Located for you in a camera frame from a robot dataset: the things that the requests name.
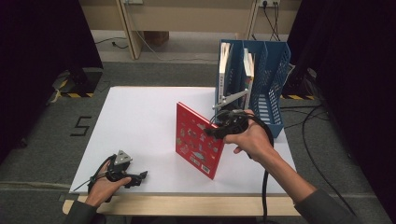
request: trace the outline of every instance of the wall socket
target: wall socket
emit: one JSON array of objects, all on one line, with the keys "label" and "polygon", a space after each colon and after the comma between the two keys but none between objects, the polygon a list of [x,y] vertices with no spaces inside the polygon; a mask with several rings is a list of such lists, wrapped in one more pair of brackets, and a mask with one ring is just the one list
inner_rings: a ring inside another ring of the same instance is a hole
[{"label": "wall socket", "polygon": [[143,5],[143,0],[124,0],[127,5]]},{"label": "wall socket", "polygon": [[[266,0],[267,1],[267,7],[274,7],[274,3],[277,3],[277,5],[280,5],[280,0]],[[262,2],[264,2],[264,0],[260,0],[260,4],[259,7],[262,7]]]}]

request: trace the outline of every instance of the printed number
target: printed number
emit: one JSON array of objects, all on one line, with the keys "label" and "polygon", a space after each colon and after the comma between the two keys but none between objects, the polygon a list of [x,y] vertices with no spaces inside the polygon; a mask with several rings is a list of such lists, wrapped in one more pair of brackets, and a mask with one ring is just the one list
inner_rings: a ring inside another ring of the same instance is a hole
[{"label": "printed number", "polygon": [[90,126],[83,126],[83,125],[79,125],[79,122],[82,119],[90,119],[91,117],[84,117],[81,116],[78,118],[77,124],[75,126],[75,128],[80,128],[80,129],[84,129],[84,133],[71,133],[70,136],[85,136],[87,134],[88,129],[90,128]]}]

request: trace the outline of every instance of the wrist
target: wrist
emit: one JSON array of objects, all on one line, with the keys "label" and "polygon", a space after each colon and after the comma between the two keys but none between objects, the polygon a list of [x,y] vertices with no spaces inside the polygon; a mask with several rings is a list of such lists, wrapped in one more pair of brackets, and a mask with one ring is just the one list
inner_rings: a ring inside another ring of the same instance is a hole
[{"label": "wrist", "polygon": [[275,169],[283,159],[280,157],[279,153],[275,151],[272,147],[264,147],[260,151],[258,162],[266,170]]},{"label": "wrist", "polygon": [[87,205],[90,205],[92,207],[99,207],[100,206],[100,200],[95,199],[94,197],[92,197],[91,195],[88,195],[87,200],[85,200],[85,203]]}]

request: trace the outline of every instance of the handheld controller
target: handheld controller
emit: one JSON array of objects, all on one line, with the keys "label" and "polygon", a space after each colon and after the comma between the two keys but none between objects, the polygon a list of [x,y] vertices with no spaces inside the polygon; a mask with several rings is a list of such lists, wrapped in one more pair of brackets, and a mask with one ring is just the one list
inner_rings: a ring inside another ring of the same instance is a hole
[{"label": "handheld controller", "polygon": [[[142,183],[143,179],[146,178],[148,171],[140,173],[140,175],[130,175],[126,173],[126,169],[128,166],[131,164],[132,158],[128,156],[125,152],[122,150],[119,151],[118,155],[114,154],[110,157],[108,157],[102,165],[99,167],[99,169],[96,171],[96,173],[91,176],[90,178],[90,183],[88,184],[88,193],[90,193],[93,185],[95,184],[96,180],[102,177],[106,177],[109,181],[111,182],[116,182],[124,177],[131,177],[131,181],[124,185],[126,189],[129,189],[130,187],[134,186],[140,186]],[[106,162],[110,161],[109,165],[106,168],[106,171],[99,174],[101,168],[106,164]],[[111,200],[111,197],[106,200],[107,203],[109,203]]]},{"label": "handheld controller", "polygon": [[220,110],[220,112],[210,120],[210,122],[218,120],[216,123],[218,128],[206,128],[205,133],[218,139],[223,139],[227,134],[242,133],[248,128],[248,120],[252,119],[258,123],[268,135],[270,143],[274,146],[274,137],[269,127],[258,117],[249,114],[241,109]]}]

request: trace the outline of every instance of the white table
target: white table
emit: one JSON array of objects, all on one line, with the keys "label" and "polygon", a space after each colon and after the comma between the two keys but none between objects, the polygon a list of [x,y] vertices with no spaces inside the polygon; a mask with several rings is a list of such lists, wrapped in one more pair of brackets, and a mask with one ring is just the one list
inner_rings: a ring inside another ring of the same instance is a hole
[{"label": "white table", "polygon": [[[148,176],[139,187],[121,188],[116,194],[121,196],[113,197],[99,212],[156,216],[261,215],[264,170],[245,153],[234,155],[235,145],[223,149],[214,180],[175,152],[177,102],[210,119],[214,115],[214,94],[214,88],[111,88],[71,190],[88,180],[107,157],[121,149],[134,159],[127,172],[148,171]],[[275,149],[295,167],[283,131],[275,140]],[[84,185],[75,193],[86,195],[87,190]],[[269,215],[298,216],[291,199],[271,176],[267,193],[274,196],[269,198]],[[279,206],[279,212],[272,212],[270,202],[274,207]],[[241,212],[235,212],[235,206],[240,207],[240,203],[245,203],[246,209],[238,208]],[[70,206],[71,202],[66,202],[64,212]]]}]

